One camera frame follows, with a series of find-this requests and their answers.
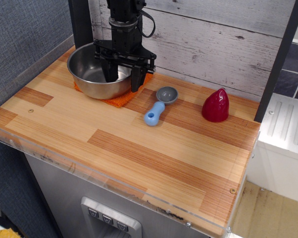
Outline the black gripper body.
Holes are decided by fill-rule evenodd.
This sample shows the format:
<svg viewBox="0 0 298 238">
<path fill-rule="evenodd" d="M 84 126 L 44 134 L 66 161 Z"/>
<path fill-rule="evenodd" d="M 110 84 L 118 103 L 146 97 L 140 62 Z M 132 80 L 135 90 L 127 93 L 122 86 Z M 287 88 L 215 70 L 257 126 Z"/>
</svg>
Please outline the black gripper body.
<svg viewBox="0 0 298 238">
<path fill-rule="evenodd" d="M 118 66 L 132 68 L 143 66 L 148 73 L 155 72 L 156 55 L 142 46 L 142 21 L 117 22 L 110 21 L 111 40 L 94 40 L 95 58 L 106 59 Z"/>
</svg>

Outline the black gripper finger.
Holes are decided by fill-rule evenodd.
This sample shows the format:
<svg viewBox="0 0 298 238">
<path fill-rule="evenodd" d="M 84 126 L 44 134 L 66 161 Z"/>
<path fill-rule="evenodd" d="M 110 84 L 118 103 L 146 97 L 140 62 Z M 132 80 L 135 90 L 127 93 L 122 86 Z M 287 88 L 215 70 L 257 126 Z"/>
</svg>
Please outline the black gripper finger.
<svg viewBox="0 0 298 238">
<path fill-rule="evenodd" d="M 147 69 L 145 67 L 138 66 L 138 65 L 135 65 L 132 67 L 131 91 L 133 93 L 137 92 L 139 87 L 143 85 L 146 74 L 147 74 Z"/>
<path fill-rule="evenodd" d="M 107 83 L 115 82 L 118 79 L 118 65 L 107 59 L 101 59 L 101 68 Z"/>
</svg>

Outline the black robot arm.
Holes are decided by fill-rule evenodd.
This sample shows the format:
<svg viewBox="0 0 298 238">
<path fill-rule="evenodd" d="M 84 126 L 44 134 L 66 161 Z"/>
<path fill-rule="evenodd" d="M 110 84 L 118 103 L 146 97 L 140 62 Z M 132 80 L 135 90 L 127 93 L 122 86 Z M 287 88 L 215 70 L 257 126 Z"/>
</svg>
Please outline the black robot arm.
<svg viewBox="0 0 298 238">
<path fill-rule="evenodd" d="M 118 79 L 119 66 L 129 68 L 132 92 L 143 85 L 146 74 L 155 71 L 156 54 L 142 45 L 143 37 L 155 32 L 153 27 L 149 35 L 143 33 L 143 16 L 153 20 L 143 11 L 146 5 L 144 0 L 108 0 L 111 40 L 94 40 L 95 58 L 100 60 L 106 82 Z"/>
</svg>

